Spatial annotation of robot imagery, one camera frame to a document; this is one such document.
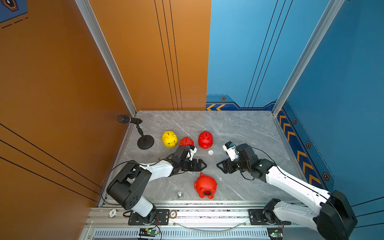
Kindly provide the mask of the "red piggy bank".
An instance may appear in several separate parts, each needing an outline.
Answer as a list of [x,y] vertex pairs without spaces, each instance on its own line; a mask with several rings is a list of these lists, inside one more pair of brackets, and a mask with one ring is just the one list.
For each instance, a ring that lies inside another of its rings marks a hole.
[[199,146],[203,149],[210,149],[213,146],[214,138],[213,135],[208,132],[204,131],[199,135],[198,140]]
[[179,142],[179,146],[185,146],[185,147],[188,147],[188,146],[194,146],[194,141],[192,139],[190,139],[189,137],[185,137],[183,139],[180,140]]
[[201,199],[213,199],[217,191],[217,182],[214,178],[200,173],[200,176],[194,183],[194,188]]

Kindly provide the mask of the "yellow piggy bank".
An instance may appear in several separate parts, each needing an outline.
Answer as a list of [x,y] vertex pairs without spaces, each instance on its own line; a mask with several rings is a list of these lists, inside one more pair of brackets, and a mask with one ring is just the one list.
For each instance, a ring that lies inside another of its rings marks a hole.
[[178,137],[173,131],[165,131],[162,135],[162,142],[166,148],[174,148],[178,144]]

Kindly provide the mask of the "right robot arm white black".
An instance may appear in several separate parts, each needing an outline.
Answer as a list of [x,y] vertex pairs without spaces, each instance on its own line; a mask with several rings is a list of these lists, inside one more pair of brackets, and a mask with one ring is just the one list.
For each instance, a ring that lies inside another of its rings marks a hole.
[[270,225],[292,222],[317,231],[325,240],[347,240],[358,224],[356,215],[347,199],[339,191],[312,186],[284,171],[271,158],[260,159],[248,144],[223,145],[229,156],[217,164],[224,174],[248,172],[252,179],[259,179],[290,194],[302,206],[288,204],[279,199],[270,200],[263,209],[264,221]]

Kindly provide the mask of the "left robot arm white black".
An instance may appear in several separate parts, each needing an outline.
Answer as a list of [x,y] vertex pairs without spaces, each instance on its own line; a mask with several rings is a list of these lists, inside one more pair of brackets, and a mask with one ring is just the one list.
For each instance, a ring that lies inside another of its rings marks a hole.
[[135,212],[145,224],[151,224],[157,214],[156,206],[143,196],[148,183],[181,172],[202,172],[207,164],[194,158],[196,152],[195,147],[180,146],[156,163],[128,161],[111,180],[106,192],[125,210]]

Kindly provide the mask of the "black microphone on stand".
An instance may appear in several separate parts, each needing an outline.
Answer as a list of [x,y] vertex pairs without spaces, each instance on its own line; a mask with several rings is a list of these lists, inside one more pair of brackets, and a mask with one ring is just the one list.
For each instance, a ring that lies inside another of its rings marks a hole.
[[136,126],[138,133],[140,134],[137,145],[141,150],[148,150],[154,145],[154,138],[150,135],[145,135],[141,129],[140,124],[143,122],[141,119],[120,115],[117,117],[117,121],[122,124],[133,124]]

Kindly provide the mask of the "left circuit board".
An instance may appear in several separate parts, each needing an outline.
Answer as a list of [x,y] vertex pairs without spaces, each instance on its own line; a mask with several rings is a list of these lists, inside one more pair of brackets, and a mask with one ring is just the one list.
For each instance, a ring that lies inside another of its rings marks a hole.
[[138,233],[138,237],[139,237],[139,239],[154,239],[159,234],[160,233],[157,230],[154,230],[154,229],[140,228],[139,229],[139,233]]

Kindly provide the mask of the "circuit board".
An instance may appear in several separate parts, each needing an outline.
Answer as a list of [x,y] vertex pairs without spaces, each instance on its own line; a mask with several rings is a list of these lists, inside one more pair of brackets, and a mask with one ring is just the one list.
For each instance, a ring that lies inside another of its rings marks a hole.
[[284,233],[282,229],[267,228],[270,240],[283,240]]
[[139,233],[138,233],[138,237],[139,237],[139,239],[154,239],[159,234],[160,233],[157,230],[154,230],[154,229],[140,228],[139,229]]

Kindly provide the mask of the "right circuit board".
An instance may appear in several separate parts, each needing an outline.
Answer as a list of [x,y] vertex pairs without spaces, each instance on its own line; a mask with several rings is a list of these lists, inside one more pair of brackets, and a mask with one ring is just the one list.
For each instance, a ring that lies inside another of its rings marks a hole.
[[267,228],[270,240],[283,240],[284,233],[282,229]]

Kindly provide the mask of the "silver metal post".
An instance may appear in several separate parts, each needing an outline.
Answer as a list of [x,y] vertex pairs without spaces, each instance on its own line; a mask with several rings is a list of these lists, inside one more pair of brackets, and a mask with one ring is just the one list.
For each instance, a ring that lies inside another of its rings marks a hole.
[[178,192],[177,197],[179,200],[181,200],[184,197],[184,195],[182,192]]

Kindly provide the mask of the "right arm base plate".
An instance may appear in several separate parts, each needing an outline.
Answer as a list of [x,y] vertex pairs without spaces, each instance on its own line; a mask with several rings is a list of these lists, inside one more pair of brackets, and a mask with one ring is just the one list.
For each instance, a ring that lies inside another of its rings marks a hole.
[[249,209],[249,219],[251,225],[291,225],[289,221],[280,221],[277,216],[271,211],[265,211],[263,209]]

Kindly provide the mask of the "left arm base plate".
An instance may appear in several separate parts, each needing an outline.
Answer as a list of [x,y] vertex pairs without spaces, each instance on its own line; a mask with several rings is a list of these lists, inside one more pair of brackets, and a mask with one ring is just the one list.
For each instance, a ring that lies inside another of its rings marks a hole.
[[142,217],[136,212],[133,212],[128,221],[129,226],[144,226],[144,225],[161,225],[166,226],[169,224],[170,210],[169,209],[156,209],[154,218],[150,220],[148,217]]

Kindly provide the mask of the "right aluminium corner post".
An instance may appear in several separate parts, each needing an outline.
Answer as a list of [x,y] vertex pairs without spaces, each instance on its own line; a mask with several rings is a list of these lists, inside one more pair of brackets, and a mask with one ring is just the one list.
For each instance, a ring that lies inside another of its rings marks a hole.
[[318,21],[310,39],[308,40],[297,64],[295,65],[290,77],[288,78],[279,98],[272,110],[273,117],[277,117],[280,110],[283,108],[284,103],[288,99],[302,73],[310,62],[312,56],[317,50],[319,44],[327,33],[329,27],[334,21],[336,15],[344,4],[344,0],[331,0],[327,4],[320,20]]

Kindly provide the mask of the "aluminium corner post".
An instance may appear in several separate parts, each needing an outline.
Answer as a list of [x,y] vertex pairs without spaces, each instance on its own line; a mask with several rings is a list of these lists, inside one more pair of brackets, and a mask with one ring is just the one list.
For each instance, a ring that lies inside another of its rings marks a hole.
[[336,15],[344,4],[344,0],[331,0],[327,4],[320,20],[318,21],[310,39],[308,40],[297,64],[295,65],[290,77],[288,78],[279,98],[272,110],[273,117],[277,117],[280,110],[283,108],[284,103],[288,99],[302,73],[310,62],[312,56],[317,50],[319,44],[327,33],[329,27],[334,21]]
[[119,70],[119,67],[114,59],[112,51],[107,43],[101,26],[97,20],[97,17],[92,9],[91,3],[84,0],[75,0],[83,19],[110,71],[113,80],[132,116],[137,115],[137,109],[133,102],[133,99],[128,91],[127,85],[123,79],[123,76]]

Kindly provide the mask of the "left aluminium corner post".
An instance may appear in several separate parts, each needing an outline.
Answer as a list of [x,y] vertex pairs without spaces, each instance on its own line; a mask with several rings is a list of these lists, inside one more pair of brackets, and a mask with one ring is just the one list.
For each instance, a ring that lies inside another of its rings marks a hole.
[[97,17],[92,9],[91,3],[84,0],[75,0],[83,19],[110,71],[113,80],[132,116],[137,115],[137,109],[133,102],[133,99],[128,91],[127,85],[123,79],[123,76],[119,70],[119,67],[114,59],[112,51],[107,43],[101,26],[97,20]]

